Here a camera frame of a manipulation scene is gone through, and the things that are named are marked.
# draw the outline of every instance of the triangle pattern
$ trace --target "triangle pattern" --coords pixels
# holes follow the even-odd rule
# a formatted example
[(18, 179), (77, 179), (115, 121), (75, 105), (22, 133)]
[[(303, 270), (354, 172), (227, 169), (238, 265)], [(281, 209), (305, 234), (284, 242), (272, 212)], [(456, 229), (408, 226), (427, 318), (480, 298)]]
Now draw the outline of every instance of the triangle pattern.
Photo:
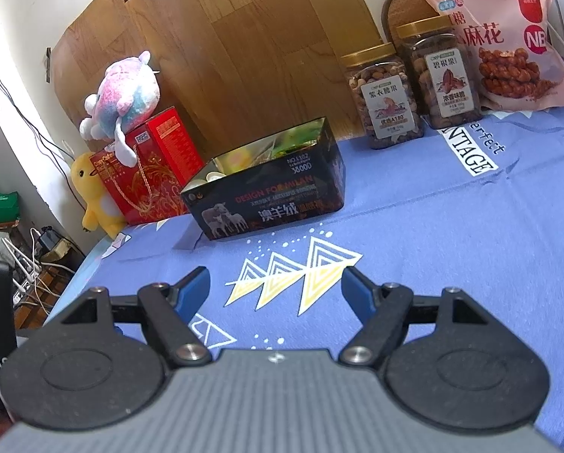
[(129, 240), (131, 240), (131, 236), (120, 232), (114, 241), (110, 244), (106, 252), (104, 252), (101, 256), (102, 259), (105, 259), (109, 255), (116, 252), (120, 247), (126, 244)]
[(242, 269), (240, 270), (240, 276), (238, 279), (232, 283), (226, 283), (226, 286), (233, 284), (234, 288), (232, 293), (229, 295), (224, 306), (227, 306), (237, 299), (242, 298), (242, 296), (253, 292), (255, 289), (263, 284), (264, 277), (267, 276), (261, 267), (257, 266), (255, 263), (248, 259), (244, 259), (244, 264), (242, 264)]
[(305, 313), (323, 294), (338, 283), (345, 267), (354, 266), (361, 257), (362, 255), (357, 252), (311, 237), (299, 315)]
[(214, 349), (215, 347), (222, 347), (224, 345), (233, 344), (238, 339), (232, 337), (225, 332), (220, 326), (215, 325), (213, 322), (203, 317), (201, 314), (196, 313), (195, 322), (190, 324), (190, 328), (198, 336), (207, 349)]
[(272, 299), (278, 296), (287, 287), (292, 286), (305, 275), (307, 267), (290, 260), (278, 252), (272, 252), (269, 258), (269, 267), (267, 268), (267, 278), (261, 291), (257, 308), (264, 307)]
[(160, 220), (159, 222), (157, 222), (156, 224), (156, 231), (159, 231), (160, 228), (162, 228), (162, 225), (164, 225), (166, 222), (168, 222), (170, 220), (170, 218), (165, 218), (163, 220)]

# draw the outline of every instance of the black box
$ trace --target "black box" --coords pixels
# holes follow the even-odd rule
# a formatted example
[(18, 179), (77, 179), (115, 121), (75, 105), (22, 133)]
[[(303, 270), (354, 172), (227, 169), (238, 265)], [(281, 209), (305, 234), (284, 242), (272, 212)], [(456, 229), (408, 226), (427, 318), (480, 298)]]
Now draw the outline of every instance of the black box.
[(321, 117), (219, 155), (181, 199), (211, 240), (332, 213), (344, 205), (343, 158)]

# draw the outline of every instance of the plastic jar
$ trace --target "plastic jar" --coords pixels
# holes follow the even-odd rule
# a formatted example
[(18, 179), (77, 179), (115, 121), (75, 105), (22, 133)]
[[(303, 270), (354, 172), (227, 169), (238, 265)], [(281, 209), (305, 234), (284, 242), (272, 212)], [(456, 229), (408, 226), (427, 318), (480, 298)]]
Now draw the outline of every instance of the plastic jar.
[(371, 148), (422, 137), (406, 66), (393, 44), (382, 44), (340, 59)]
[(447, 15), (397, 27), (421, 87), (431, 126), (442, 129), (481, 118), (467, 50)]

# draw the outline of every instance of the black circular mount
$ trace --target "black circular mount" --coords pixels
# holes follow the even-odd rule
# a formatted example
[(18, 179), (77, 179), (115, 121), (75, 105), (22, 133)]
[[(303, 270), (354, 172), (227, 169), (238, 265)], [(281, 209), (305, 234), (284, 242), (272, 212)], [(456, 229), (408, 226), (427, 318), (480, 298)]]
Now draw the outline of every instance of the black circular mount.
[(532, 421), (548, 393), (544, 364), (513, 336), (457, 326), (389, 357), (384, 380), (399, 404), (446, 430), (508, 431)]
[(164, 370), (150, 347), (87, 330), (30, 339), (12, 354), (0, 393), (16, 420), (51, 430), (99, 428), (137, 412), (159, 391)]

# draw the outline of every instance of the yellow plush toy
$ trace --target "yellow plush toy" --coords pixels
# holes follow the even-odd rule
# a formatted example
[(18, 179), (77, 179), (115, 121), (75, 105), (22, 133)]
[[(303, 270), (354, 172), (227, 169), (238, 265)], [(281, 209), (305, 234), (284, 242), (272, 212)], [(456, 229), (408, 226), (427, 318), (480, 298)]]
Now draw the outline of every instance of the yellow plush toy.
[(72, 183), (87, 203), (83, 228), (93, 231), (102, 227), (114, 240), (127, 226), (123, 213), (108, 193), (89, 158), (93, 153), (79, 156), (70, 169)]

